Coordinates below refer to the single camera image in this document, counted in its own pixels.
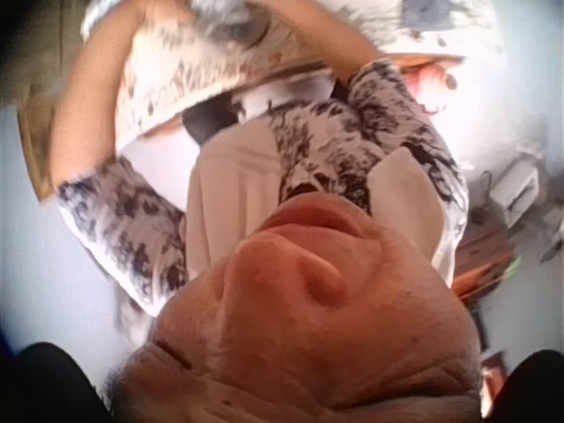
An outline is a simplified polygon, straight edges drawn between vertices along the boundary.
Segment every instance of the wall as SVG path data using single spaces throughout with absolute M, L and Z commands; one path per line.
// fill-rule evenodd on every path
M 115 288 L 73 237 L 53 201 L 39 205 L 16 114 L 0 111 L 0 324 L 20 350 L 61 346 L 100 386 L 129 348 L 115 328 Z

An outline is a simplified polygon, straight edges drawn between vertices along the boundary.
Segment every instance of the black object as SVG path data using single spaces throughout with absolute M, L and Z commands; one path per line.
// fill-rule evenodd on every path
M 72 357 L 35 344 L 2 368 L 0 421 L 110 423 L 108 410 Z
M 192 138 L 203 147 L 221 130 L 239 123 L 230 95 L 220 95 L 182 112 L 182 123 Z
M 404 0 L 401 27 L 417 31 L 454 29 L 451 7 L 451 0 Z
M 486 423 L 564 421 L 564 356 L 541 351 L 521 363 L 493 401 Z

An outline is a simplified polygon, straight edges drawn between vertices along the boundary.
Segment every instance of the black and white patterned shirt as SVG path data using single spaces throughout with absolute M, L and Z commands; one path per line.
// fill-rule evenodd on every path
M 365 66 L 347 97 L 292 101 L 220 133 L 193 170 L 186 215 L 119 159 L 61 186 L 65 220 L 150 315 L 279 204 L 311 191 L 341 196 L 369 215 L 396 207 L 408 238 L 418 226 L 426 231 L 425 216 L 437 216 L 427 219 L 440 226 L 429 260 L 448 279 L 468 212 L 456 162 L 387 59 Z M 431 195 L 419 193 L 427 186 Z M 225 214 L 241 203 L 244 227 L 240 215 Z M 440 269 L 445 260 L 449 270 Z

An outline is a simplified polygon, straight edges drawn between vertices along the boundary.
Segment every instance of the person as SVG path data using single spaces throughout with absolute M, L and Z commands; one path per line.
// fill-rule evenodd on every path
M 186 212 L 115 156 L 117 90 L 146 19 L 124 0 L 81 51 L 50 170 L 77 237 L 158 319 L 114 378 L 118 421 L 477 421 L 479 340 L 449 290 L 467 190 L 398 71 L 312 0 L 256 0 L 345 100 L 294 100 L 206 143 Z

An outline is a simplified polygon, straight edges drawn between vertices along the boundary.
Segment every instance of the mouth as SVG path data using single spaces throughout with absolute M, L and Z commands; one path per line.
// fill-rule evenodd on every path
M 319 195 L 296 197 L 265 220 L 259 232 L 285 225 L 299 225 L 323 227 L 364 238 L 359 222 L 347 209 L 344 204 L 336 203 L 333 199 L 326 201 Z

